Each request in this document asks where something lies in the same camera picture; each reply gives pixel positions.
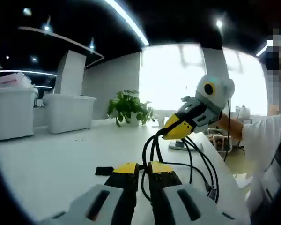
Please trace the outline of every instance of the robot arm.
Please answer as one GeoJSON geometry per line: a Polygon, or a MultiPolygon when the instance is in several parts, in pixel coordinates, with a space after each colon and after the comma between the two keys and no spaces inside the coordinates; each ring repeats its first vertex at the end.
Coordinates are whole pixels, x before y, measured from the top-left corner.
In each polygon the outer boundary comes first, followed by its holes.
{"type": "Polygon", "coordinates": [[[163,128],[168,133],[163,139],[181,139],[192,133],[196,127],[216,122],[224,109],[227,100],[234,93],[231,79],[204,76],[200,80],[195,97],[182,98],[185,102],[173,114],[163,128]]]}
{"type": "MultiPolygon", "coordinates": [[[[104,185],[96,185],[75,199],[68,212],[39,225],[130,225],[136,206],[139,165],[115,169],[104,185]]],[[[159,162],[148,165],[151,205],[156,225],[221,224],[234,221],[219,213],[216,204],[189,184],[182,184],[173,168],[159,162]]]]}

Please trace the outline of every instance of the bright window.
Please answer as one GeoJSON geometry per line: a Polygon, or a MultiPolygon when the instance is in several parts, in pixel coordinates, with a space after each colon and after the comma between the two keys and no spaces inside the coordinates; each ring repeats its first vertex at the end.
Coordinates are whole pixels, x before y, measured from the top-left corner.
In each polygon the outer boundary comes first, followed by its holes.
{"type": "Polygon", "coordinates": [[[258,59],[248,54],[223,48],[229,77],[234,81],[231,111],[246,106],[252,115],[267,115],[267,91],[264,73],[258,59]]]}
{"type": "Polygon", "coordinates": [[[177,110],[181,98],[194,96],[206,74],[200,45],[146,47],[140,64],[140,100],[159,110],[177,110]]]}

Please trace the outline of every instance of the yellow plastic part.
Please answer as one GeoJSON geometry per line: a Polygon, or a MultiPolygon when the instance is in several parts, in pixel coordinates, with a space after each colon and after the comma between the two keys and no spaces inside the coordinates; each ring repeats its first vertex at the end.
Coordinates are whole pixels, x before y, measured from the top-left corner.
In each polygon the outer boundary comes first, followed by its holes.
{"type": "Polygon", "coordinates": [[[113,173],[132,173],[134,174],[136,163],[126,163],[120,165],[117,169],[113,170],[113,173]]]}
{"type": "Polygon", "coordinates": [[[172,172],[174,169],[166,164],[160,163],[160,162],[151,162],[152,165],[152,172],[153,173],[162,173],[162,172],[172,172]]]}
{"type": "MultiPolygon", "coordinates": [[[[179,118],[173,114],[163,128],[168,128],[170,125],[178,121],[179,118]]],[[[192,126],[189,125],[186,121],[180,123],[178,126],[173,128],[170,132],[168,132],[165,136],[163,136],[163,139],[165,140],[173,140],[173,139],[181,139],[185,138],[192,132],[192,126]]]]}

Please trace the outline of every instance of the white column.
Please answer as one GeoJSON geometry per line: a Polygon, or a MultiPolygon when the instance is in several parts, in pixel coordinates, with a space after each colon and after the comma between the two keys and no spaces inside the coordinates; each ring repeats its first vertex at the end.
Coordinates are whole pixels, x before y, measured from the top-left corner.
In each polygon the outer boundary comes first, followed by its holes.
{"type": "Polygon", "coordinates": [[[81,95],[85,60],[85,55],[73,51],[68,51],[61,58],[55,82],[55,93],[81,95]]]}
{"type": "Polygon", "coordinates": [[[222,49],[202,48],[207,75],[229,77],[224,52],[222,49]]]}

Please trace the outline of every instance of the table surface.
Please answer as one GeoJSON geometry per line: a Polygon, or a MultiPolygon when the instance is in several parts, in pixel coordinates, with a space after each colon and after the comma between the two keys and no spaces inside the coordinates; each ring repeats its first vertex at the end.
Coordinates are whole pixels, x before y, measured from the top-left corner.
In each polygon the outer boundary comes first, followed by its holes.
{"type": "MultiPolygon", "coordinates": [[[[151,125],[117,127],[114,123],[101,123],[92,129],[58,135],[39,130],[33,137],[0,142],[0,169],[21,207],[33,220],[39,221],[68,210],[73,199],[95,184],[104,184],[108,177],[95,176],[97,166],[117,167],[127,162],[141,165],[143,146],[157,130],[151,125]]],[[[202,143],[204,153],[217,170],[220,186],[218,210],[248,223],[250,219],[244,196],[221,156],[203,133],[191,134],[190,138],[195,143],[202,143]]],[[[170,141],[159,140],[164,161],[189,164],[186,151],[169,149],[170,141]]],[[[193,165],[204,173],[210,183],[208,170],[200,155],[193,152],[192,158],[193,165]]],[[[173,167],[182,183],[188,183],[189,167],[173,167]]],[[[144,184],[149,193],[148,177],[144,184]]],[[[193,171],[192,185],[206,193],[204,182],[196,171],[193,171]]],[[[132,224],[154,224],[152,208],[141,192],[140,181],[132,224]]]]}

